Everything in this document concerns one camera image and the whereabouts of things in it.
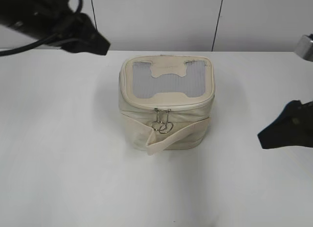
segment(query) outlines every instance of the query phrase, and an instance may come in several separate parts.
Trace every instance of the panel seam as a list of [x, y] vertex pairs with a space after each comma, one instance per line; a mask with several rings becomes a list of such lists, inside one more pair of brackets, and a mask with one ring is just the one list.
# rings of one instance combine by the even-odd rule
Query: panel seam
[[96, 30], [98, 30], [97, 20], [96, 20], [96, 14], [95, 14], [95, 12], [94, 12], [93, 0], [91, 0], [91, 7], [92, 7], [92, 12], [93, 12], [94, 24], [95, 24]]
[[221, 6], [220, 6], [220, 11], [219, 11], [219, 16], [217, 18], [217, 23], [216, 23], [216, 28], [215, 28], [215, 33], [214, 33], [214, 39], [213, 39], [213, 44], [212, 44], [212, 52], [214, 50], [214, 45], [215, 45], [215, 40], [216, 40], [216, 36], [217, 36], [217, 31], [218, 31], [218, 28], [219, 28], [219, 23], [220, 23], [220, 18], [221, 18], [221, 12], [222, 12], [222, 6], [223, 6], [223, 1], [221, 1]]

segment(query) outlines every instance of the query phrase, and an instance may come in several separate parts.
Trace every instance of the black cable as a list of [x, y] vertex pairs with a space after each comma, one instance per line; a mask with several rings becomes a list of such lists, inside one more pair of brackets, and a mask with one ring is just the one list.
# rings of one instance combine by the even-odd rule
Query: black cable
[[31, 49], [39, 47], [40, 45], [44, 45], [44, 44], [47, 44], [49, 42], [52, 42], [57, 36], [58, 36], [58, 34], [55, 33], [53, 35], [50, 35], [49, 37], [46, 37], [46, 38], [44, 38], [42, 40], [38, 40], [38, 41], [36, 41], [34, 43], [31, 43], [29, 45], [25, 45], [23, 47], [18, 47], [18, 48], [11, 49], [11, 50], [1, 51], [0, 52], [0, 57], [9, 56], [9, 55], [13, 55], [13, 54], [18, 54], [18, 53], [21, 53], [21, 52], [29, 51]]
[[83, 0], [78, 0], [78, 6], [77, 6], [77, 9], [75, 11], [75, 14], [78, 14], [78, 13], [82, 12], [83, 4], [84, 4]]
[[[78, 1], [79, 2], [78, 2], [77, 9], [75, 11], [75, 14], [81, 13], [81, 11], [83, 9], [83, 0], [78, 0]], [[31, 43], [31, 44], [28, 44], [28, 45], [25, 45], [22, 47], [18, 47], [18, 48], [6, 50], [6, 51], [0, 51], [0, 57], [14, 55], [14, 54], [18, 54], [21, 52], [26, 52], [26, 51], [29, 51], [31, 49], [37, 48], [41, 45], [48, 44], [48, 43], [52, 42], [58, 35], [59, 35], [58, 33], [55, 33], [55, 34], [52, 34], [46, 38], [43, 38], [41, 40], [38, 40], [34, 43]]]

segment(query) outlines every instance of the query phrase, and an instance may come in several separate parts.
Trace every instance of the metal clip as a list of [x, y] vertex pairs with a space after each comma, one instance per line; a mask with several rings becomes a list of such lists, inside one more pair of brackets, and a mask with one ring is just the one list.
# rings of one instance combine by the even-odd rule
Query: metal clip
[[[156, 112], [156, 121], [152, 122], [152, 128], [155, 131], [159, 132], [160, 134], [169, 133], [174, 127], [174, 124], [172, 122], [168, 121], [169, 114], [170, 114], [171, 110], [155, 109], [155, 112]], [[166, 114], [166, 121], [165, 122], [162, 121], [161, 113]]]

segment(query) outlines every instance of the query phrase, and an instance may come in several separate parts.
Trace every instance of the robotic arm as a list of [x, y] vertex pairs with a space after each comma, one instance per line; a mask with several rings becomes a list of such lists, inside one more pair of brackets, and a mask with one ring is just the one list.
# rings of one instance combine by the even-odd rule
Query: robotic arm
[[2, 51], [0, 56], [24, 52], [40, 45], [61, 47], [70, 53], [106, 55], [110, 43], [81, 13], [83, 0], [74, 12], [69, 0], [0, 0], [0, 24], [38, 41], [24, 47]]
[[[302, 36], [294, 52], [313, 62], [313, 34]], [[313, 101], [307, 104], [291, 101], [258, 137], [263, 149], [294, 145], [313, 147]]]

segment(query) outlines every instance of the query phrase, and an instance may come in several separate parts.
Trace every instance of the white wall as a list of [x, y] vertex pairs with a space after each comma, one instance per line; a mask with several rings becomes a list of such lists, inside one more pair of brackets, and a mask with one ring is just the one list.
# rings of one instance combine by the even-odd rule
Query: white wall
[[[77, 0], [71, 0], [75, 7]], [[293, 51], [313, 32], [313, 0], [224, 0], [215, 51]], [[222, 0], [93, 0], [113, 50], [210, 51]], [[93, 18], [91, 0], [84, 12]], [[32, 40], [0, 26], [0, 48]]]
[[113, 50], [208, 51], [221, 0], [93, 0]]
[[313, 32], [313, 0], [224, 0], [215, 51], [293, 51]]

